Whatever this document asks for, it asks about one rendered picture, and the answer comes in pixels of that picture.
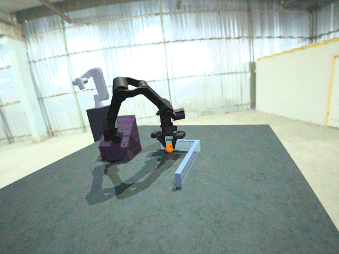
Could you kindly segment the clear l-shaped low wall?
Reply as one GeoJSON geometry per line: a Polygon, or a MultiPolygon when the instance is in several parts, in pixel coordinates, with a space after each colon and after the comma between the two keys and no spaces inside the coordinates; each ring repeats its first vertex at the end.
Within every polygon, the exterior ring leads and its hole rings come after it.
{"type": "MultiPolygon", "coordinates": [[[[171,141],[165,141],[165,142],[166,142],[166,145],[172,144],[171,141]]],[[[195,142],[177,141],[174,150],[190,151],[190,149],[192,148],[194,143],[195,142]]],[[[160,149],[165,150],[165,148],[163,147],[163,145],[161,143],[160,143],[160,149]]],[[[188,174],[189,174],[199,152],[200,152],[200,142],[198,143],[195,151],[193,152],[192,156],[188,160],[188,163],[186,164],[186,166],[184,167],[184,169],[181,173],[182,185],[184,184],[184,182],[185,182],[185,180],[186,180],[186,178],[187,178],[187,176],[188,176],[188,174]]]]}
{"type": "Polygon", "coordinates": [[[184,167],[186,166],[186,164],[188,163],[188,160],[192,156],[193,152],[195,151],[200,140],[180,140],[180,139],[177,139],[177,141],[195,142],[193,144],[192,148],[190,149],[190,151],[188,152],[188,154],[186,155],[186,157],[184,158],[184,160],[182,161],[182,163],[180,164],[180,166],[178,167],[177,171],[175,172],[176,185],[177,185],[177,187],[182,187],[181,173],[182,173],[184,167]]]}

